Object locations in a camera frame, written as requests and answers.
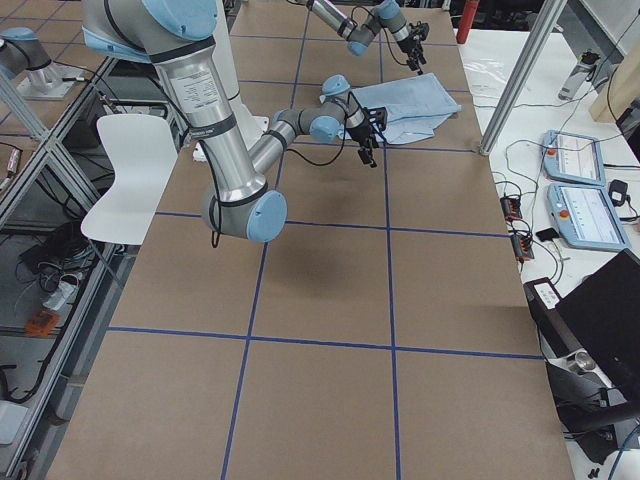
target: black screen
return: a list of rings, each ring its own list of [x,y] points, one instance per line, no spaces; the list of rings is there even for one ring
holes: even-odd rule
[[[556,309],[627,400],[640,400],[640,260],[623,250]]]

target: label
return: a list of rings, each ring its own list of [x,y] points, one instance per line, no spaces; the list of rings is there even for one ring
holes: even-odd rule
[[[556,295],[556,292],[553,291],[553,288],[551,288],[551,285],[548,283],[538,283],[537,285],[534,285],[534,288],[536,289],[536,292],[538,292],[538,295],[540,295],[540,299],[548,310],[556,308],[556,304],[560,299]]]
[[[172,78],[171,85],[184,113],[196,113],[220,99],[213,75],[205,70],[188,77]]]

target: orange object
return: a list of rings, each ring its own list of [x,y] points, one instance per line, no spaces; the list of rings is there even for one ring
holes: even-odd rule
[[[48,308],[41,308],[34,313],[25,325],[25,333],[27,337],[46,338],[51,330],[58,324],[60,315]]]
[[[458,34],[456,35],[456,41],[459,44],[463,44],[467,41],[469,30],[471,30],[473,20],[476,18],[476,12],[478,11],[479,4],[480,0],[467,0],[467,3],[464,4],[462,18],[458,25]]]

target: bottle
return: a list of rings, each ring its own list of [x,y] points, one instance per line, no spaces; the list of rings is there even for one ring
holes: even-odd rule
[[[600,55],[587,50],[578,58],[578,63],[573,67],[569,77],[558,92],[560,100],[573,100],[574,95],[582,85],[582,82],[591,81],[596,71],[596,62],[600,59]]]

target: light blue towel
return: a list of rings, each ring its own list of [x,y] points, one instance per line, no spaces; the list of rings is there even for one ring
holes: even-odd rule
[[[383,134],[394,145],[433,137],[437,127],[462,110],[433,73],[356,88],[353,93],[365,107],[387,108]]]

